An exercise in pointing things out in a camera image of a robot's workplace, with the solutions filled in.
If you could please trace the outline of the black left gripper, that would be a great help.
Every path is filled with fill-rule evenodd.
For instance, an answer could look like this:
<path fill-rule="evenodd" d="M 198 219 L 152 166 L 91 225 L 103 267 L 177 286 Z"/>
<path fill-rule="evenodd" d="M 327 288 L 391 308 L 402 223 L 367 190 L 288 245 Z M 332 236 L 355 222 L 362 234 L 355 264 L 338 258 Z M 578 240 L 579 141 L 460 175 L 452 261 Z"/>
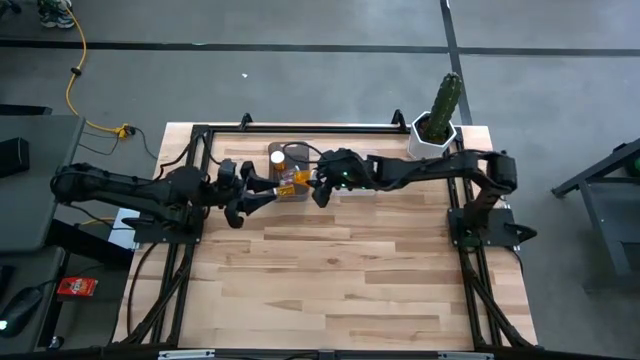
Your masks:
<path fill-rule="evenodd" d="M 224 159 L 217 172 L 216 179 L 207 186 L 206 205 L 224 210 L 224 216 L 231 228 L 239 229 L 244 224 L 244 218 L 239 212 L 250 215 L 261 207 L 277 199 L 273 192 L 258 193 L 278 188 L 280 183 L 268 178 L 260 177 L 252 161 L 245 161 L 241 166 L 241 178 L 247 190 L 244 192 L 243 182 L 236 175 L 237 164 L 231 159 Z"/>

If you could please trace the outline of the dark brown plastic bin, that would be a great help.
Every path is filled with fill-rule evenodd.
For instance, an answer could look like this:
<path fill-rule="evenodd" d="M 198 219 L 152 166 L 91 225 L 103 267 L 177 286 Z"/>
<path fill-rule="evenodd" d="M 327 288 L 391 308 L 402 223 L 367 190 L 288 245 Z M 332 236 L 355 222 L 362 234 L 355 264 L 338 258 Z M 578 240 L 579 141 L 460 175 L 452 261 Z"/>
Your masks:
<path fill-rule="evenodd" d="M 269 154 L 269 179 L 273 181 L 278 181 L 280 183 L 280 177 L 282 172 L 277 172 L 273 169 L 270 162 L 270 154 L 276 150 L 280 150 L 286 156 L 286 170 L 290 169 L 299 169 L 299 170 L 308 170 L 309 169 L 309 150 L 307 147 L 302 145 L 288 145 L 286 148 L 283 148 L 285 142 L 272 142 L 268 145 L 268 154 Z M 291 198 L 284 198 L 280 200 L 280 202 L 303 202 L 308 197 L 308 187 L 294 185 L 296 187 L 296 195 Z"/>

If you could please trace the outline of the white hexagonal plant pot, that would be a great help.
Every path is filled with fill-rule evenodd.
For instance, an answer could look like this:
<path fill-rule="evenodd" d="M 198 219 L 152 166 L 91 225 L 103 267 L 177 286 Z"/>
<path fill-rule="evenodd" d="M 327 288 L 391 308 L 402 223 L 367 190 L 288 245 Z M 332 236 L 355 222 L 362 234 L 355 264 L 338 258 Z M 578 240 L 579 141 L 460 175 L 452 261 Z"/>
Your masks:
<path fill-rule="evenodd" d="M 429 116 L 430 112 L 424 111 L 410 125 L 410 136 L 407 145 L 407 153 L 415 160 L 441 157 L 458 135 L 454 125 L 452 123 L 449 123 L 448 137 L 443 143 L 439 144 L 424 141 L 418 134 L 418 126 L 422 122 L 426 121 Z"/>

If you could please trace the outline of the green cactus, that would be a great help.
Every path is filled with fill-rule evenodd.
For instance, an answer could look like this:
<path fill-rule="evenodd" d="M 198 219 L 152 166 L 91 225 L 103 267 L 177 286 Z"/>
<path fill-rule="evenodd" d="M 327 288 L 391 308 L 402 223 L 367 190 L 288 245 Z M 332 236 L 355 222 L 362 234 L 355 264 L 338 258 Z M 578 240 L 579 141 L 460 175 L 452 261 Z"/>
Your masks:
<path fill-rule="evenodd" d="M 457 73 L 448 73 L 443 78 L 429 119 L 424 125 L 423 135 L 427 142 L 443 144 L 450 137 L 450 120 L 459 102 L 461 90 L 462 79 Z"/>

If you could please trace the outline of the white sheet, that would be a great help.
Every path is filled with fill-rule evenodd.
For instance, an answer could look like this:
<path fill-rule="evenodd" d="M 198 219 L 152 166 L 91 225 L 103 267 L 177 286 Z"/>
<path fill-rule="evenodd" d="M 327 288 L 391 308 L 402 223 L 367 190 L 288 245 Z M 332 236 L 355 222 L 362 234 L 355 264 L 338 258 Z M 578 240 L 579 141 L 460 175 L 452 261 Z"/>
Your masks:
<path fill-rule="evenodd" d="M 113 229 L 109 234 L 108 241 L 121 248 L 135 251 L 139 248 L 139 244 L 134 241 L 135 230 L 126 225 L 123 220 L 125 218 L 138 218 L 140 213 L 131 209 L 120 208 L 113 222 Z"/>

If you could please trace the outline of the dark low desk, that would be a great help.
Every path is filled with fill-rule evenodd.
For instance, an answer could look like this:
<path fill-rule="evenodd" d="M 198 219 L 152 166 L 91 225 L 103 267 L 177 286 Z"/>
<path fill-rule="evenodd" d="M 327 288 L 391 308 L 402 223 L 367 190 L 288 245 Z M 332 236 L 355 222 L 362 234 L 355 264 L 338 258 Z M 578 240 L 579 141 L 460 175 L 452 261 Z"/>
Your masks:
<path fill-rule="evenodd" d="M 45 246 L 35 252 L 0 254 L 0 356 L 44 348 L 54 337 L 63 299 L 57 294 L 68 274 L 70 255 L 90 258 L 100 267 L 129 267 L 133 252 L 58 220 L 52 222 Z M 20 319 L 6 319 L 4 309 L 21 291 L 36 289 L 35 305 Z"/>

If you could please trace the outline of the red packet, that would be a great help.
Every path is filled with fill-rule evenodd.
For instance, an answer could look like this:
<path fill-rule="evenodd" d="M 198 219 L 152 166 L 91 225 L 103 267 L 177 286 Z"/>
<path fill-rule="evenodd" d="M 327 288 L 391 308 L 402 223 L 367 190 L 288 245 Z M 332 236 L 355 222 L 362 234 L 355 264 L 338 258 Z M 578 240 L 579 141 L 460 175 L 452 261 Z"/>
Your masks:
<path fill-rule="evenodd" d="M 56 293 L 60 296 L 92 297 L 99 281 L 90 277 L 65 277 L 62 278 Z"/>

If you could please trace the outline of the gray desk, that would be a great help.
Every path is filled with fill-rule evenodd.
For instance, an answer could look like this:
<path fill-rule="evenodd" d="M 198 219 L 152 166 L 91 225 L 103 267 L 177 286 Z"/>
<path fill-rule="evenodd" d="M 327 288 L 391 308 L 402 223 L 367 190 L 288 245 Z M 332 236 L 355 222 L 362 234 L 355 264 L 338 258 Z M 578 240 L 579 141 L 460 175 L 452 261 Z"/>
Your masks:
<path fill-rule="evenodd" d="M 44 246 L 56 210 L 50 180 L 73 159 L 84 120 L 71 115 L 0 116 L 0 159 L 17 156 L 29 169 L 0 177 L 0 253 L 31 252 Z"/>

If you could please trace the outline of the black box on desk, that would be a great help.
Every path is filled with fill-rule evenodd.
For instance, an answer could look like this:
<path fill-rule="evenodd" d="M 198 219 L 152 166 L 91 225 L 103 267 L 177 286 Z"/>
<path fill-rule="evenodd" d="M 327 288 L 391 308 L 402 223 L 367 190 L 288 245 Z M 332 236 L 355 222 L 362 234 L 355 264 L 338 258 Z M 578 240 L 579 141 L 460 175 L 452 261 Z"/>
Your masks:
<path fill-rule="evenodd" d="M 0 178 L 26 172 L 30 168 L 29 142 L 15 137 L 0 142 Z"/>

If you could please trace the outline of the black computer mouse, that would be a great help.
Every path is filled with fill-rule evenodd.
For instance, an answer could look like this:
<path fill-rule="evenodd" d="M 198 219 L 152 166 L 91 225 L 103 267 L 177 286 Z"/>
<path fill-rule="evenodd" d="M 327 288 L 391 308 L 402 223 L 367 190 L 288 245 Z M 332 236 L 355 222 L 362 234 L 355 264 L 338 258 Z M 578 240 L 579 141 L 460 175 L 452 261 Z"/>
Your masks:
<path fill-rule="evenodd" d="M 20 290 L 0 312 L 0 337 L 19 335 L 29 323 L 43 298 L 40 287 Z"/>

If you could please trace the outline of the person's shoe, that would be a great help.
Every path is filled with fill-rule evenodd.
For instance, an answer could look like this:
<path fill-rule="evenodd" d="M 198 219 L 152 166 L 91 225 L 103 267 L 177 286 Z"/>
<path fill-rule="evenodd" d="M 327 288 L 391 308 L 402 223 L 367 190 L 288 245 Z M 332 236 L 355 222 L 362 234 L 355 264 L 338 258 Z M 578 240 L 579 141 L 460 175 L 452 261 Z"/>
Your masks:
<path fill-rule="evenodd" d="M 70 15 L 71 0 L 37 0 L 40 23 L 45 28 L 72 28 L 75 23 Z"/>

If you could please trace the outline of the black metal cart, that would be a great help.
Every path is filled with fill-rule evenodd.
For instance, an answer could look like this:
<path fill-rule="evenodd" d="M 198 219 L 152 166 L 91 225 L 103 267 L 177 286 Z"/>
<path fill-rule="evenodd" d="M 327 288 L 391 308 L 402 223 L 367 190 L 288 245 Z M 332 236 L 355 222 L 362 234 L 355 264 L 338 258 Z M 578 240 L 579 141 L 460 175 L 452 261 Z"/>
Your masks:
<path fill-rule="evenodd" d="M 604 242 L 613 272 L 588 280 L 587 292 L 640 293 L 640 178 L 629 175 L 640 157 L 640 138 L 623 143 L 610 155 L 551 189 L 562 198 L 581 193 L 593 229 Z"/>

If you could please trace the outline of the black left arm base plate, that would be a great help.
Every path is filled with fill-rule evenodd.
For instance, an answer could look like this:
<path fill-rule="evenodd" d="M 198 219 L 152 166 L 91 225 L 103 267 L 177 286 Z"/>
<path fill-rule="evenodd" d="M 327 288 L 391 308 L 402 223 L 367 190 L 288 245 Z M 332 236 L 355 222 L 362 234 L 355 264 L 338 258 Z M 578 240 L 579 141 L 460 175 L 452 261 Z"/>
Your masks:
<path fill-rule="evenodd" d="M 167 219 L 134 210 L 134 215 L 124 216 L 120 222 L 134 231 L 134 241 L 140 244 L 195 245 L 201 241 L 205 215 L 201 207 L 171 206 L 165 215 Z"/>

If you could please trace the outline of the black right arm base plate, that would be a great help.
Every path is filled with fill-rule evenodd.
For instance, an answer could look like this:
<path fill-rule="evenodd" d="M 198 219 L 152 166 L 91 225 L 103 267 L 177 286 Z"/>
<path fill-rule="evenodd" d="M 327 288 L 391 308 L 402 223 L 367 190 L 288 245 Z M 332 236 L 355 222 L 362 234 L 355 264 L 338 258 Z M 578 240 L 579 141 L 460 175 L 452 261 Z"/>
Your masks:
<path fill-rule="evenodd" d="M 537 236 L 537 231 L 514 222 L 510 209 L 495 208 L 477 216 L 468 209 L 447 213 L 451 242 L 457 247 L 514 247 Z"/>

